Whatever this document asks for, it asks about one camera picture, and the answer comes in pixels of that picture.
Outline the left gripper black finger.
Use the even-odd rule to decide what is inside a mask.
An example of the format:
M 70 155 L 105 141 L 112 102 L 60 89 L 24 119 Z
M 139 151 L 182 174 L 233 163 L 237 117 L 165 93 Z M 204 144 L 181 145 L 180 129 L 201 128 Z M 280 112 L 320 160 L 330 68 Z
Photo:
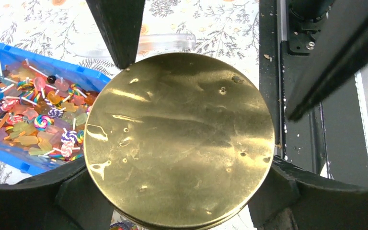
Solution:
M 113 210 L 84 158 L 0 185 L 0 230 L 108 230 Z
M 368 230 L 368 188 L 321 177 L 278 156 L 248 208 L 259 230 Z

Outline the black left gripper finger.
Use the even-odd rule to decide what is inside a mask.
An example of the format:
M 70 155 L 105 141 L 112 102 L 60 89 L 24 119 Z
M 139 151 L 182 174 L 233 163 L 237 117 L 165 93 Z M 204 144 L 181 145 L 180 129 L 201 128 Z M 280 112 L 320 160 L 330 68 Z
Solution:
M 288 99 L 287 119 L 300 120 L 367 64 L 368 0 L 338 0 Z
M 145 0 L 86 0 L 110 56 L 119 69 L 136 61 Z

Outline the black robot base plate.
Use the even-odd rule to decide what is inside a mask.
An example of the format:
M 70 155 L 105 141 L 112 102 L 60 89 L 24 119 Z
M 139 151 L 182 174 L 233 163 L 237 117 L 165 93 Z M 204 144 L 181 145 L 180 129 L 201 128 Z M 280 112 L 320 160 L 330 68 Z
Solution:
M 259 2 L 259 88 L 275 153 L 326 178 L 368 188 L 368 119 L 331 0 Z

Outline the translucent plastic scoop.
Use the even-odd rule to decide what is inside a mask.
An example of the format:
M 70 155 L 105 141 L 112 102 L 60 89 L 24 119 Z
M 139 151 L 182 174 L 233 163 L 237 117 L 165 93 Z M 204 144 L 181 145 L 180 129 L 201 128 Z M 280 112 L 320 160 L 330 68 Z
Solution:
M 100 41 L 98 33 L 88 34 L 86 40 L 74 47 L 74 53 L 84 58 L 111 60 L 112 57 L 104 41 Z M 145 57 L 149 54 L 190 51 L 196 46 L 194 34 L 151 34 L 141 35 L 137 54 Z

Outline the blue plastic candy bin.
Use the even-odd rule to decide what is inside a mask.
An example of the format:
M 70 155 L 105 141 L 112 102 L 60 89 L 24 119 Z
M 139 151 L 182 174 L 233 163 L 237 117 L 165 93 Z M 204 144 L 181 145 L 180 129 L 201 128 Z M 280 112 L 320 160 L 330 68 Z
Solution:
M 0 43 L 0 161 L 38 175 L 83 157 L 104 74 Z

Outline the round cream jar lid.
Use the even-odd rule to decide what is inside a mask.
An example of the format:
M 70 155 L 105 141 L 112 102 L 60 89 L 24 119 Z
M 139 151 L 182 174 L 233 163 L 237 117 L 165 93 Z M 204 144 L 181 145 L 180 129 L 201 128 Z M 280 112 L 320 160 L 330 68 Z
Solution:
M 221 60 L 143 59 L 115 76 L 87 118 L 90 176 L 118 213 L 150 230 L 206 230 L 239 213 L 275 152 L 268 107 Z

